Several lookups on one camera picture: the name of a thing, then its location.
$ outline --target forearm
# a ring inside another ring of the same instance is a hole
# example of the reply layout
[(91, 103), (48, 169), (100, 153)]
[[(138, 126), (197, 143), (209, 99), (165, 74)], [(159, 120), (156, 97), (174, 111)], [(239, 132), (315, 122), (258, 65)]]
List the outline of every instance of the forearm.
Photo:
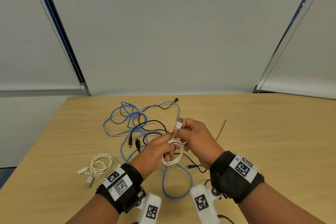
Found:
[(119, 214), (101, 195), (95, 195), (66, 224), (116, 224)]
[(238, 206), (249, 224), (325, 224), (267, 183), (259, 184)]

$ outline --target table top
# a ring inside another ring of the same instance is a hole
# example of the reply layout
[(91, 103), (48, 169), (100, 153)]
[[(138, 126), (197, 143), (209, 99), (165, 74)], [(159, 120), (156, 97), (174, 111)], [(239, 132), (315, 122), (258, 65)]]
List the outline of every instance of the table top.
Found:
[[(203, 121), (225, 149), (240, 152), (254, 163), (266, 182), (294, 203), (327, 223), (336, 219), (336, 101), (287, 94), (222, 94), (178, 96), (181, 117)], [(100, 153), (120, 162), (120, 145), (126, 135), (108, 137), (103, 122), (121, 101), (139, 108), (175, 96), (72, 97), (62, 105), (40, 139), (0, 190), (2, 223), (65, 223), (95, 194), (103, 177), (84, 188), (87, 175), (77, 171)], [(176, 123), (178, 109), (150, 108), (149, 119), (162, 121), (168, 130)], [(110, 133), (126, 125), (107, 124)], [(129, 155), (135, 147), (124, 146)], [(197, 158), (187, 153), (194, 161)], [(182, 166), (191, 162), (183, 157)], [(194, 185), (209, 173), (189, 170)], [(157, 223), (199, 223), (190, 195), (169, 199), (162, 191), (162, 176), (155, 171), (143, 183), (147, 192), (162, 198)], [(166, 191), (184, 194), (191, 182), (179, 167), (167, 171)], [(235, 223), (247, 223), (232, 200), (216, 200), (218, 214)], [(138, 210), (122, 214), (119, 223), (136, 220)]]

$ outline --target tangled blue cable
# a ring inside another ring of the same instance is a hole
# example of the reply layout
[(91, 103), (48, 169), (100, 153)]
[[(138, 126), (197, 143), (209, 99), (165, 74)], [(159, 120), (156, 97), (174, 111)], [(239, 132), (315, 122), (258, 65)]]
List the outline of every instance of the tangled blue cable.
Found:
[[(120, 147), (120, 154), (121, 154), (122, 158), (124, 159), (124, 161), (125, 161), (126, 163), (129, 162), (129, 160), (131, 159), (131, 157), (133, 156), (133, 154), (135, 154), (136, 152), (138, 152), (138, 150), (133, 151), (133, 152), (128, 156), (128, 158), (125, 158), (125, 156), (124, 156), (124, 154), (123, 154), (123, 146), (124, 146), (126, 140), (129, 138), (129, 136), (130, 136), (130, 134), (131, 134), (131, 132), (132, 132), (132, 129), (136, 126), (136, 124), (135, 124), (135, 120), (138, 119), (139, 116), (142, 114), (142, 115), (144, 116), (144, 118), (145, 118), (145, 122), (146, 122), (148, 119), (147, 119), (147, 116), (143, 113), (145, 109), (147, 109), (148, 107), (161, 106), (161, 105), (168, 104), (168, 103), (173, 103), (173, 104), (177, 105), (177, 107), (178, 107), (178, 115), (177, 115), (177, 118), (176, 118), (176, 120), (177, 120), (177, 119), (179, 118), (179, 116), (180, 116), (180, 107), (179, 107), (179, 105), (178, 105), (176, 102), (173, 102), (173, 101), (167, 101), (167, 102), (164, 102), (164, 103), (161, 103), (161, 104), (158, 104), (158, 105), (149, 105), (149, 106), (146, 106), (146, 107), (144, 107), (144, 108), (142, 108), (142, 109), (137, 108), (137, 107), (136, 107), (135, 105), (133, 105), (133, 104), (126, 103), (126, 102), (121, 102), (121, 106), (118, 107), (118, 108), (116, 108), (116, 109), (114, 109), (114, 110), (112, 111), (111, 115), (109, 116), (109, 118), (108, 118), (107, 120), (105, 120), (105, 122), (103, 123), (103, 128), (104, 128), (104, 130), (105, 130), (105, 133), (106, 133), (108, 136), (119, 136), (119, 135), (121, 135), (121, 134), (128, 133), (128, 135), (126, 136), (126, 138), (124, 139), (124, 141), (122, 142), (121, 147)], [(124, 119), (122, 122), (115, 122), (115, 121), (113, 120), (113, 117), (116, 115), (115, 112), (118, 112), (118, 111), (119, 111), (119, 113), (120, 113), (121, 116), (125, 117), (125, 119)], [(110, 134), (110, 133), (107, 132), (107, 130), (106, 130), (106, 128), (105, 128), (105, 124), (106, 124), (106, 122), (108, 122), (109, 120), (112, 121), (114, 124), (123, 124), (124, 122), (126, 122), (126, 121), (128, 120), (128, 122), (127, 122), (127, 128), (129, 128), (130, 130), (126, 130), (126, 131), (121, 132), (121, 133), (118, 133), (118, 134)], [(144, 125), (145, 125), (145, 124), (143, 124), (143, 125), (141, 125), (141, 126), (138, 126), (137, 129), (135, 129), (133, 132), (140, 132), (140, 133), (141, 133), (140, 136), (141, 136), (141, 135), (144, 135), (144, 134), (146, 134), (146, 133), (150, 133), (150, 132), (158, 132), (158, 133), (162, 134), (160, 131), (157, 131), (157, 130), (150, 130), (150, 131), (143, 131), (143, 130), (141, 130), (141, 128), (142, 128)], [(187, 194), (189, 194), (190, 189), (191, 189), (192, 186), (193, 186), (193, 178), (191, 177), (191, 174), (190, 174), (184, 167), (180, 166), (179, 164), (175, 164), (175, 165), (177, 165), (178, 167), (182, 168), (182, 169), (183, 169), (184, 171), (186, 171), (187, 174), (189, 175), (190, 180), (191, 180), (191, 186), (190, 186), (190, 188), (189, 188), (188, 191), (187, 191), (184, 195), (182, 195), (182, 196), (179, 196), (179, 197), (173, 197), (173, 196), (170, 196), (170, 195), (166, 192), (166, 190), (165, 190), (165, 178), (166, 178), (166, 174), (167, 174), (167, 170), (168, 170), (168, 169), (166, 169), (165, 172), (164, 172), (164, 174), (163, 174), (163, 178), (162, 178), (162, 189), (163, 189), (163, 192), (165, 193), (165, 195), (166, 195), (167, 197), (172, 198), (172, 199), (180, 199), (180, 198), (185, 197)]]

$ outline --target white device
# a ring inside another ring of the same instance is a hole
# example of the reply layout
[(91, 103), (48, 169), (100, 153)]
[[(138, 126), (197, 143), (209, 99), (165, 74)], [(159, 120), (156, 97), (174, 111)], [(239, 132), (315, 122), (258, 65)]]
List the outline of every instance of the white device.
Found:
[(223, 196), (223, 194), (217, 196), (214, 194), (217, 194), (216, 189), (206, 188), (203, 184), (192, 187), (190, 190), (190, 195), (201, 224), (219, 224), (219, 218), (213, 201)]
[(161, 198), (148, 193), (136, 207), (140, 209), (136, 220), (138, 224), (155, 224), (161, 207)]

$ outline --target qr code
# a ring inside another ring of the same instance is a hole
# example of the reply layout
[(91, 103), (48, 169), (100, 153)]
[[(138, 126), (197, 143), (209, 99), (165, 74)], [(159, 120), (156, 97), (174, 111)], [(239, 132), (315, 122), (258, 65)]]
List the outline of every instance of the qr code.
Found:
[(124, 182), (124, 179), (121, 179), (115, 186), (114, 186), (115, 191), (121, 196), (127, 189), (128, 186)]
[(245, 165), (243, 162), (239, 161), (238, 165), (235, 167), (235, 170), (240, 173), (242, 176), (246, 177), (249, 173), (250, 168)]
[(148, 205), (146, 217), (155, 220), (157, 212), (158, 208), (156, 206)]
[(119, 177), (119, 173), (114, 171), (109, 176), (107, 176), (106, 179), (109, 180), (110, 182), (113, 182), (117, 177)]
[(249, 166), (252, 167), (253, 164), (251, 162), (249, 162), (246, 158), (243, 157), (243, 161)]
[(200, 195), (199, 197), (196, 197), (195, 201), (199, 211), (209, 207), (207, 199), (205, 198), (204, 194)]

